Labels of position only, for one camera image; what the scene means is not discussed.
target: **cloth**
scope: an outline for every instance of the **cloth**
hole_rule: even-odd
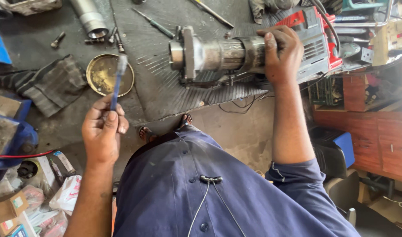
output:
[[[289,10],[298,3],[299,0],[250,0],[250,7],[254,21],[257,24],[261,24],[266,7],[274,14],[280,10]]]
[[[118,187],[113,236],[187,236],[207,190],[200,175],[223,177],[216,187],[246,236],[359,236],[325,193],[316,159],[273,163],[266,174],[273,185],[192,125],[131,157]],[[190,236],[242,236],[214,186]]]
[[[69,54],[39,70],[23,70],[0,75],[0,87],[30,98],[50,117],[81,94],[87,82],[84,71]]]

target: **striped cloth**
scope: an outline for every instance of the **striped cloth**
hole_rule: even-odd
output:
[[[23,70],[0,75],[0,87],[30,98],[50,117],[76,100],[87,85],[84,71],[69,54],[39,70]]]

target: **rubber mat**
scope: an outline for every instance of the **rubber mat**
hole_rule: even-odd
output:
[[[168,63],[170,39],[132,10],[136,8],[172,32],[178,25],[191,25],[205,40],[224,38],[226,32],[230,32],[231,37],[256,35],[256,30],[272,26],[293,12],[291,9],[268,14],[259,25],[253,20],[247,0],[206,0],[204,3],[235,28],[227,28],[190,0],[147,0],[142,5],[135,5],[131,0],[112,1],[124,48],[136,72],[138,98],[148,121],[267,92],[253,86],[249,79],[217,89],[184,88],[179,83],[180,73],[172,71]],[[205,72],[199,74],[196,81],[217,77],[218,73]]]

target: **product box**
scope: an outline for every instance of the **product box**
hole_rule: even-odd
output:
[[[18,217],[28,207],[22,191],[0,198],[0,223]]]
[[[0,223],[0,237],[7,236],[17,225],[17,218]]]
[[[27,231],[25,231],[24,225],[20,224],[10,233],[10,235],[7,235],[7,237],[28,237],[28,234]]]

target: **label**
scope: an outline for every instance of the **label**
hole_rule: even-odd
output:
[[[57,152],[53,153],[53,155],[59,157],[59,159],[61,160],[62,164],[65,166],[65,168],[67,169],[68,172],[71,172],[72,170],[74,170],[74,168],[72,167],[71,163],[69,162],[69,160],[67,159],[65,154],[63,154],[60,151],[57,151]]]
[[[15,206],[16,208],[22,206],[22,204],[24,204],[24,203],[22,202],[21,197],[15,198],[15,200],[14,200],[14,206]]]
[[[11,229],[13,226],[14,226],[14,222],[13,222],[12,220],[5,221],[4,223],[2,223],[2,227],[3,227],[5,230],[9,230],[9,229]]]

